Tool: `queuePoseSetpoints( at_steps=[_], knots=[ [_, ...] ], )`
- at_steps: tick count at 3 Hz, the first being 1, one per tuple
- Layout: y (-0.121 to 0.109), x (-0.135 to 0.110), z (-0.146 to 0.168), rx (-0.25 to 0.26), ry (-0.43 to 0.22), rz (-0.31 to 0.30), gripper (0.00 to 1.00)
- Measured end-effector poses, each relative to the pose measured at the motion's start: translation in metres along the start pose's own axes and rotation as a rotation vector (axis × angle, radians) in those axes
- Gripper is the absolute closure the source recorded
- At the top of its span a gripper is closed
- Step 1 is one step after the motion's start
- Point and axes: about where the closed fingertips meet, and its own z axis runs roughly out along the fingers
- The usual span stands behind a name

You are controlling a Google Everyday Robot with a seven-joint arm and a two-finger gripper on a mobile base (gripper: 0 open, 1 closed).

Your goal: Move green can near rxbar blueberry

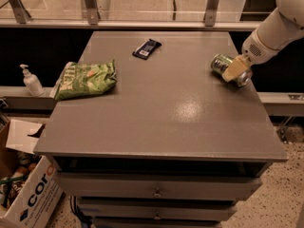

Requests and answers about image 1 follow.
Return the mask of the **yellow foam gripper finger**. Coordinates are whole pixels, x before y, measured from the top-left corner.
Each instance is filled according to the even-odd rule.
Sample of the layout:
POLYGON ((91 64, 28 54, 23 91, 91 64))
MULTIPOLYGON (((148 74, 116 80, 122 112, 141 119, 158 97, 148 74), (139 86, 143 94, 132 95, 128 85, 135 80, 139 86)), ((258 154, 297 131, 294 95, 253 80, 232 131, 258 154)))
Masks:
POLYGON ((246 55, 237 56, 222 73, 226 82, 246 83, 252 77, 251 61, 246 55))

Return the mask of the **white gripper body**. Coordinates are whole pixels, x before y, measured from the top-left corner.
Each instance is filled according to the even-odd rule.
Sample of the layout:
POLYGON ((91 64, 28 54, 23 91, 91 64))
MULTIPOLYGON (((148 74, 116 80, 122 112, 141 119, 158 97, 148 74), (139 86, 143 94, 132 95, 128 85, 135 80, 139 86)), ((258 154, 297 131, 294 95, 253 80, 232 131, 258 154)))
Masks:
POLYGON ((250 36, 244 41, 241 48, 241 60, 246 65, 263 64, 278 54, 278 51, 266 47, 259 39, 255 29, 250 36))

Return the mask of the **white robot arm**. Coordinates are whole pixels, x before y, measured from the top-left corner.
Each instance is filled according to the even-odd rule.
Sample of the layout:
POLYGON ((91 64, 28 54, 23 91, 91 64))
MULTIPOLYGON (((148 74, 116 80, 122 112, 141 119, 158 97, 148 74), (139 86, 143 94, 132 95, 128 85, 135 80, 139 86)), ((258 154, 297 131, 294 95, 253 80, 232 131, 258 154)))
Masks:
POLYGON ((235 80, 252 65, 263 64, 304 37, 304 0, 275 0, 276 8, 244 41, 241 54, 222 73, 235 80))

